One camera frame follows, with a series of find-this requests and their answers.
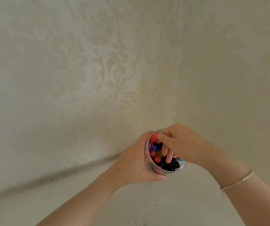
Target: blue marker cap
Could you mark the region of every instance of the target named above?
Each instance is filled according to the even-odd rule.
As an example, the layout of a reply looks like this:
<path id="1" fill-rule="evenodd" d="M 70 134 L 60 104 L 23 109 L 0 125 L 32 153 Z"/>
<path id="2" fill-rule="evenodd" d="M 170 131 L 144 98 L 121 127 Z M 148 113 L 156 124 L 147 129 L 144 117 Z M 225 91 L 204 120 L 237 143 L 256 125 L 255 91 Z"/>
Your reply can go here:
<path id="1" fill-rule="evenodd" d="M 154 145 L 153 145 L 153 150 L 154 150 L 154 151 L 158 151 L 158 149 L 159 149 L 159 146 L 158 146 L 157 144 L 154 144 Z"/>

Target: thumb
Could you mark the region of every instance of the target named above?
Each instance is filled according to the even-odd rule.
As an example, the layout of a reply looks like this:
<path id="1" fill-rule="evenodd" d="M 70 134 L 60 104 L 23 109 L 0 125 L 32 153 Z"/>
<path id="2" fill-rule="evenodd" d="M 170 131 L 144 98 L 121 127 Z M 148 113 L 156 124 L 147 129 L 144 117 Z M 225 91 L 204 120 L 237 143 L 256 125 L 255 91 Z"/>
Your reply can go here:
<path id="1" fill-rule="evenodd" d="M 162 143 L 164 143 L 166 146 L 168 146 L 168 148 L 171 147 L 172 139 L 173 139 L 172 137 L 169 137 L 169 136 L 167 136 L 167 135 L 165 135 L 165 134 L 159 133 L 159 134 L 157 135 L 157 138 L 158 138 L 158 140 L 160 140 Z"/>
<path id="2" fill-rule="evenodd" d="M 166 175 L 160 175 L 155 172 L 149 171 L 147 180 L 154 182 L 166 180 Z"/>

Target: thin silver bracelet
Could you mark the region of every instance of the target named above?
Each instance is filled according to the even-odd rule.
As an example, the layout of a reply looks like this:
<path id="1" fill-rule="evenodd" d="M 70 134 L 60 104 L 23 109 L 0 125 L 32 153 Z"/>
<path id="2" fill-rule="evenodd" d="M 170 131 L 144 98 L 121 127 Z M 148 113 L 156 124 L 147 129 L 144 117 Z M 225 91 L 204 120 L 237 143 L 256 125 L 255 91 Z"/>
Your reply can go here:
<path id="1" fill-rule="evenodd" d="M 226 187 L 220 187 L 220 190 L 223 192 L 223 196 L 224 196 L 224 190 L 227 190 L 227 189 L 230 189 L 230 188 L 233 188 L 237 185 L 239 185 L 240 183 L 242 183 L 243 181 L 247 180 L 248 178 L 250 178 L 251 176 L 253 175 L 253 170 L 250 170 L 249 174 L 244 177 L 243 179 L 241 179 L 240 181 L 238 181 L 237 183 L 234 183 L 233 185 L 231 186 L 226 186 Z"/>

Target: clear plastic container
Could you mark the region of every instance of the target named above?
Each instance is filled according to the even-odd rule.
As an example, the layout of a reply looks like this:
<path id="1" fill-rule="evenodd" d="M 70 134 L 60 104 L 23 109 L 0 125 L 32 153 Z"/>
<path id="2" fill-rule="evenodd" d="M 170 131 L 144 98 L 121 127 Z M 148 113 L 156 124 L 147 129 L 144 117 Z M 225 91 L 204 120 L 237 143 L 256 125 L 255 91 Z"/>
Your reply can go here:
<path id="1" fill-rule="evenodd" d="M 161 133 L 162 129 L 158 129 L 155 132 Z M 167 175 L 167 174 L 171 174 L 171 173 L 175 173 L 179 170 L 181 170 L 182 167 L 184 167 L 186 165 L 186 161 L 183 161 L 181 159 L 178 159 L 178 163 L 180 164 L 179 168 L 176 168 L 175 171 L 167 171 L 164 170 L 162 168 L 160 168 L 152 159 L 152 157 L 150 156 L 150 151 L 148 149 L 148 142 L 150 141 L 150 137 L 155 133 L 153 132 L 148 139 L 145 142 L 145 147 L 144 147 L 144 154 L 145 154 L 145 159 L 146 159 L 146 163 L 148 164 L 148 166 L 152 169 L 152 171 L 154 171 L 155 173 L 161 174 L 161 175 Z"/>

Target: damask wallpaper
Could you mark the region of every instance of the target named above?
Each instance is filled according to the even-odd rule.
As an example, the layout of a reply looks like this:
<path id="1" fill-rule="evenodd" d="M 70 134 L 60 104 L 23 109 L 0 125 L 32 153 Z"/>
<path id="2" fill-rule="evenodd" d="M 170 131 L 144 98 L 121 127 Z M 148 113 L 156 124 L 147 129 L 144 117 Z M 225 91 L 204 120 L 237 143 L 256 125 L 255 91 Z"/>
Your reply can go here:
<path id="1" fill-rule="evenodd" d="M 175 122 L 270 184 L 270 0 L 0 0 L 0 191 Z"/>

